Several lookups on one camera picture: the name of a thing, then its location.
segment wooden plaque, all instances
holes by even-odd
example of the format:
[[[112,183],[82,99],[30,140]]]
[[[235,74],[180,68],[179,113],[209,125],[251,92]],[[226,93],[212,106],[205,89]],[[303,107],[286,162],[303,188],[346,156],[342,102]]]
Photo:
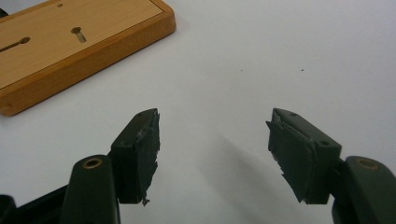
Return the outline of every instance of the wooden plaque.
[[[12,116],[176,30],[161,0],[50,0],[0,19],[0,114]]]

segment dark green plastic part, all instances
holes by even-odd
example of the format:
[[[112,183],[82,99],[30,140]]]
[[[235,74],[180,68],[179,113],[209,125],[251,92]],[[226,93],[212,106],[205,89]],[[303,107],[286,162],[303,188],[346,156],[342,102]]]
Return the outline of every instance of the dark green plastic part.
[[[137,114],[111,145],[108,157],[114,165],[120,203],[149,201],[147,190],[158,167],[159,120],[157,109]]]
[[[337,165],[341,145],[293,112],[274,108],[268,149],[299,202],[329,200],[327,173]]]

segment white table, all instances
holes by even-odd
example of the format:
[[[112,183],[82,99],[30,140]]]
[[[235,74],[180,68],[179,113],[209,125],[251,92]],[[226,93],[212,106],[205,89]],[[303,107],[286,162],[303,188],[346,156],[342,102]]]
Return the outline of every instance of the white table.
[[[8,13],[40,1],[1,0]],[[18,205],[107,154],[133,115],[161,113],[148,206],[122,223],[332,223],[299,204],[267,150],[273,107],[300,114],[396,173],[396,4],[166,0],[177,31],[12,118],[0,118],[0,194]]]

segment keyhole slot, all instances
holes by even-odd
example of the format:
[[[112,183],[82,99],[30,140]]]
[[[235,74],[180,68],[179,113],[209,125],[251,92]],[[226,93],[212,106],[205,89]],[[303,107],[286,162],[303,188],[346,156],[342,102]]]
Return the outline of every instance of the keyhole slot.
[[[18,42],[16,42],[16,43],[13,43],[13,44],[10,44],[10,45],[8,45],[8,46],[6,46],[6,47],[0,49],[0,52],[6,51],[6,50],[8,50],[8,49],[15,48],[15,47],[17,47],[17,46],[20,45],[20,44],[26,44],[27,42],[29,42],[29,40],[30,40],[30,37],[24,37],[24,38],[22,38],[20,41],[18,41]]]
[[[81,32],[81,27],[75,27],[71,32],[77,36],[80,43],[85,43],[87,41],[84,34]]]

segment wood grain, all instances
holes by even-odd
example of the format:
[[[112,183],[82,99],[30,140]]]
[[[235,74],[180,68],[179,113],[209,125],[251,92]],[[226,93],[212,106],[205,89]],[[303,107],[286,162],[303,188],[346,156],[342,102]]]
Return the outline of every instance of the wood grain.
[[[0,49],[30,40],[0,52],[0,113],[21,112],[175,30],[160,0],[49,1],[5,17]]]

